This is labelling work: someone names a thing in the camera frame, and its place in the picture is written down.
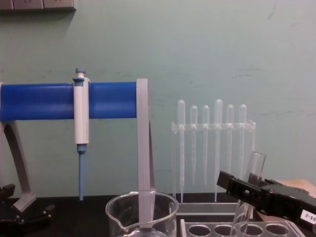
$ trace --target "gray stand leg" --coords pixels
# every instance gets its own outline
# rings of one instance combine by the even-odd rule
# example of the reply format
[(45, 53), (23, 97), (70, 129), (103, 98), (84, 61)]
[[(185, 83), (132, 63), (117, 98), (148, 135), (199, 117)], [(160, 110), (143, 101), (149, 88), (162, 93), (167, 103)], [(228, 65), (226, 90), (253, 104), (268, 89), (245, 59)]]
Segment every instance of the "gray stand leg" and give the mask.
[(14, 164), (22, 190), (22, 195), (20, 199), (16, 201), (14, 206), (19, 211), (23, 212), (35, 201), (36, 195), (32, 192), (31, 189), (29, 172), (26, 166), (17, 124), (15, 121), (11, 121), (3, 122), (1, 125), (13, 156)]
[[(136, 82), (136, 113), (137, 113), (137, 156), (138, 156), (138, 190), (155, 190), (154, 165), (149, 124), (149, 104), (147, 79)], [(153, 220), (155, 193), (139, 193), (139, 222)]]

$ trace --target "micropipette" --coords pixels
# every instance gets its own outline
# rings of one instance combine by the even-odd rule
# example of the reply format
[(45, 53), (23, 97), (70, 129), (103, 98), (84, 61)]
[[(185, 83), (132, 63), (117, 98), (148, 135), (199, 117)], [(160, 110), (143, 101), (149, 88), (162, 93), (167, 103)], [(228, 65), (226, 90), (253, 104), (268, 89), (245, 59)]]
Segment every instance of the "micropipette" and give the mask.
[(240, 178), (243, 178), (243, 166), (244, 166), (244, 154), (245, 154), (245, 130), (244, 126), (246, 123), (246, 117), (247, 117), (247, 107), (246, 105), (242, 104), (239, 106), (239, 113), (238, 113), (238, 119), (239, 119), (239, 126), (240, 126), (240, 132), (239, 132), (239, 162), (240, 162)]
[(221, 136), (221, 123), (223, 117), (223, 101), (217, 99), (215, 101), (215, 114), (214, 123), (216, 126), (215, 134), (215, 172), (214, 172), (214, 188), (215, 188), (215, 202), (217, 201), (217, 178), (219, 175), (219, 159), (220, 159), (220, 136)]
[(75, 143), (79, 154), (79, 199), (83, 200), (84, 155), (89, 143), (89, 78), (84, 76), (85, 69), (76, 68), (74, 81), (74, 121)]
[(178, 101), (178, 125), (180, 132), (180, 193), (181, 202), (183, 202), (184, 191), (184, 130), (186, 125), (186, 102)]
[(227, 130), (227, 167), (228, 173), (231, 172), (232, 167), (232, 149), (233, 149), (233, 123), (234, 123), (234, 106), (228, 105), (226, 108), (226, 123), (229, 128)]
[(192, 161), (192, 183), (195, 183), (196, 164), (197, 164), (197, 123), (198, 123), (198, 108), (195, 105), (191, 106), (191, 161)]
[(203, 106), (202, 109), (202, 123), (203, 123), (203, 168), (204, 168), (204, 182), (207, 180), (207, 145), (208, 145), (208, 125), (209, 125), (209, 107)]

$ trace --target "black clamp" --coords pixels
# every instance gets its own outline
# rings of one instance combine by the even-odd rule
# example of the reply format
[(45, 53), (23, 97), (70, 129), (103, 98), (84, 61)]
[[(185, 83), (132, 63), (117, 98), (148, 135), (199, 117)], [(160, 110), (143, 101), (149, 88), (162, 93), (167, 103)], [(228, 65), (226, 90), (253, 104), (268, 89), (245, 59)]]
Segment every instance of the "black clamp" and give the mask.
[(226, 189), (228, 195), (253, 205), (265, 215), (281, 217), (307, 230), (315, 231), (316, 199), (307, 191), (274, 180), (258, 179), (253, 174), (249, 176), (248, 181), (221, 171), (217, 185)]
[(55, 211), (54, 205), (47, 206), (40, 214), (26, 217), (25, 214), (7, 205), (6, 200), (14, 193), (15, 185), (0, 188), (0, 236), (21, 237), (47, 228)]
[(0, 188), (0, 201), (3, 201), (11, 197), (14, 194), (14, 190), (15, 190), (14, 184), (8, 184), (4, 186), (3, 188)]
[(54, 210), (55, 206), (49, 205), (41, 214), (28, 218), (27, 220), (22, 219), (19, 215), (17, 215), (13, 220), (1, 220), (0, 235), (20, 237), (45, 229), (50, 225)]

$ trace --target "wall outlet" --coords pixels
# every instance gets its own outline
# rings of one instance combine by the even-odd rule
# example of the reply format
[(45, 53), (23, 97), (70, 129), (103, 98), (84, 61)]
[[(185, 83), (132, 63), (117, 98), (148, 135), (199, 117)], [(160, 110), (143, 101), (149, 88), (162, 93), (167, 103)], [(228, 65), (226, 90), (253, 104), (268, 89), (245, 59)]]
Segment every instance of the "wall outlet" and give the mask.
[(14, 10), (43, 9), (43, 0), (13, 0)]
[(44, 8), (74, 8), (74, 0), (43, 0)]
[(13, 1), (0, 0), (0, 10), (13, 10)]

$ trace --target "plastic dropper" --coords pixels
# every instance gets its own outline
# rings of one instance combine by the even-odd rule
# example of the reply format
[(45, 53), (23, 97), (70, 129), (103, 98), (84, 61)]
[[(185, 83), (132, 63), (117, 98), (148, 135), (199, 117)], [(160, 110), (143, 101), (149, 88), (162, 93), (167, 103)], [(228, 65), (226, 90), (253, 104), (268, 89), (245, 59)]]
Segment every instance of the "plastic dropper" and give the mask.
[(233, 149), (233, 123), (234, 123), (234, 106), (228, 105), (226, 108), (226, 123), (229, 128), (227, 131), (227, 167), (228, 173), (231, 173), (232, 167), (232, 149)]
[(197, 123), (198, 123), (198, 108), (195, 105), (191, 106), (191, 161), (192, 161), (192, 183), (195, 184), (196, 165), (197, 165)]
[(243, 178), (243, 166), (244, 166), (244, 155), (245, 155), (245, 130), (244, 126), (246, 123), (247, 117), (247, 107), (246, 105), (242, 104), (239, 106), (238, 112), (238, 120), (240, 125), (240, 132), (239, 132), (239, 162), (240, 162), (240, 179)]
[(178, 101), (178, 125), (180, 131), (180, 193), (183, 202), (184, 191), (184, 130), (186, 125), (186, 102)]
[(207, 180), (207, 147), (208, 147), (208, 125), (209, 125), (209, 107), (203, 106), (202, 109), (202, 123), (203, 123), (203, 168), (204, 168), (204, 182)]
[(217, 201), (217, 179), (219, 175), (219, 159), (220, 159), (220, 136), (221, 136), (221, 123), (223, 118), (223, 101), (217, 99), (215, 101), (215, 114), (214, 123), (216, 125), (215, 134), (215, 172), (214, 172), (214, 188), (215, 188), (215, 202)]

